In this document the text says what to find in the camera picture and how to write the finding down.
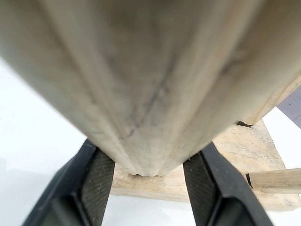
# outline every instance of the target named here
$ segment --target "textured rubber pad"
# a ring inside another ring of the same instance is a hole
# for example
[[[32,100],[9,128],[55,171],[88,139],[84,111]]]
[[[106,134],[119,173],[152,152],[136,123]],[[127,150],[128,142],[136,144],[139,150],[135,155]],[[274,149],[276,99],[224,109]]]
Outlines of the textured rubber pad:
[[[100,226],[109,198],[115,162],[97,150],[87,168],[87,176],[82,187],[81,200],[92,226]]]
[[[217,188],[201,153],[183,163],[188,195],[197,226],[206,226],[217,201]]]

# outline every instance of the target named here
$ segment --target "black clamp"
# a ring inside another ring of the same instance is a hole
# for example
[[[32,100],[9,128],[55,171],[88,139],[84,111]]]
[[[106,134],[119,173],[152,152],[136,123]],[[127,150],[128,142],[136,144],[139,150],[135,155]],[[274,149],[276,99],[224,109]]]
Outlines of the black clamp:
[[[114,167],[86,140],[55,174],[23,226],[100,226]],[[183,167],[197,226],[272,226],[242,175],[213,143]]]

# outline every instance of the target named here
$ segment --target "white background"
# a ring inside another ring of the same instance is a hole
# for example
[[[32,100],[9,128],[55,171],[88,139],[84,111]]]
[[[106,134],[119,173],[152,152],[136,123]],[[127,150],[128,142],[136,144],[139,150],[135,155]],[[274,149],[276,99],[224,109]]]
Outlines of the white background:
[[[274,108],[264,121],[287,168],[301,167],[301,129]],[[86,137],[0,60],[0,225],[21,225],[55,172]],[[299,226],[301,208],[269,212]],[[110,196],[104,226],[195,225],[188,203]]]

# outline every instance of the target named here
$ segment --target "wooden block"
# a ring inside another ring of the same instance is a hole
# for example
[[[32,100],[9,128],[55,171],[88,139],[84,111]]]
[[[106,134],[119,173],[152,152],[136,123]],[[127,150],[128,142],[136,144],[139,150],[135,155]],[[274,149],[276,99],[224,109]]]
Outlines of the wooden block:
[[[127,172],[164,175],[298,76],[300,11],[299,0],[2,0],[0,54]]]
[[[287,98],[292,92],[295,91],[301,85],[301,75],[296,79],[293,79],[285,86],[277,89],[268,99],[259,99],[258,106],[248,114],[241,121],[247,125],[254,125],[260,119],[263,118],[267,113],[269,113],[275,106],[277,106],[281,101]]]
[[[242,174],[285,169],[262,120],[252,128],[230,126],[214,139],[214,144]],[[267,210],[289,211],[301,207],[298,194],[253,192]],[[182,166],[163,177],[141,177],[130,175],[116,165],[111,194],[189,202]]]

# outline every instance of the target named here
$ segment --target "wood grain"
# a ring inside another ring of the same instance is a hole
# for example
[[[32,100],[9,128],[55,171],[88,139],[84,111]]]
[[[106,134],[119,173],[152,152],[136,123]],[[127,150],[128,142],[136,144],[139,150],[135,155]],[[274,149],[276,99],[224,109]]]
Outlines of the wood grain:
[[[3,0],[0,54],[127,172],[164,175],[298,75],[300,10],[298,0]]]
[[[301,193],[301,168],[248,174],[254,190],[267,193]]]
[[[230,126],[214,139],[214,144],[243,175],[285,169],[262,120],[253,128]],[[267,210],[291,211],[301,207],[297,194],[253,192]],[[189,202],[182,166],[163,177],[141,177],[130,175],[116,165],[111,194]]]
[[[260,119],[263,118],[267,113],[269,113],[275,106],[280,104],[285,98],[287,98],[292,92],[295,91],[301,85],[301,75],[296,79],[290,81],[287,85],[277,89],[267,100],[255,108],[252,113],[247,117],[241,119],[243,123],[247,125],[254,125]]]

